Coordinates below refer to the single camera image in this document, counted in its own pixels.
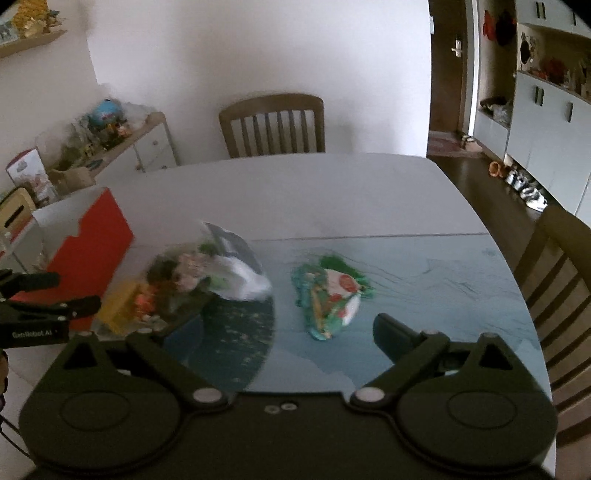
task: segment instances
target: snack bag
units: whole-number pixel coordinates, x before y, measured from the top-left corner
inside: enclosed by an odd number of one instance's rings
[[[338,335],[357,314],[361,299],[373,296],[368,279],[334,255],[296,268],[291,280],[308,332],[317,340]]]

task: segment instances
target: wall shelf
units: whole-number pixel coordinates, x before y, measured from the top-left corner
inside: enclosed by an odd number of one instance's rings
[[[58,30],[51,33],[45,33],[33,38],[23,38],[21,40],[15,40],[10,43],[6,43],[0,46],[0,59],[14,55],[31,48],[40,47],[41,45],[47,45],[60,38],[67,30]]]

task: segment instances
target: door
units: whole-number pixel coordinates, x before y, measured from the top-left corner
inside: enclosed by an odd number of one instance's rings
[[[467,23],[464,0],[429,0],[431,35],[431,121],[429,130],[460,129],[465,102]]]
[[[143,173],[134,147],[129,147],[96,176],[98,185],[108,187],[112,183],[128,180]]]
[[[507,153],[523,168],[528,167],[530,153],[540,129],[541,110],[538,105],[542,82],[523,73],[517,74],[513,120],[509,131]]]

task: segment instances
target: plastic bag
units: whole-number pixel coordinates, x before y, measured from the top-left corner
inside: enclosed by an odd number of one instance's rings
[[[264,300],[271,283],[248,244],[206,223],[204,235],[158,255],[141,278],[118,286],[97,318],[117,335],[161,330],[199,314],[215,295],[225,300]]]
[[[322,257],[318,265],[296,268],[291,281],[297,290],[296,305],[304,311],[306,328],[317,340],[329,340],[349,325],[361,305],[371,298],[368,279],[340,257]]]

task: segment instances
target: blue glass tabletop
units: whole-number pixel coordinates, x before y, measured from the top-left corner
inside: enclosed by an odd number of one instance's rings
[[[489,235],[398,236],[258,241],[251,247],[273,287],[272,301],[220,301],[204,312],[203,345],[190,368],[224,390],[318,392],[355,389],[392,366],[372,325],[387,313],[415,331],[454,341],[499,334],[550,395],[528,309]],[[307,331],[293,269],[335,254],[375,289],[351,324],[328,341]]]

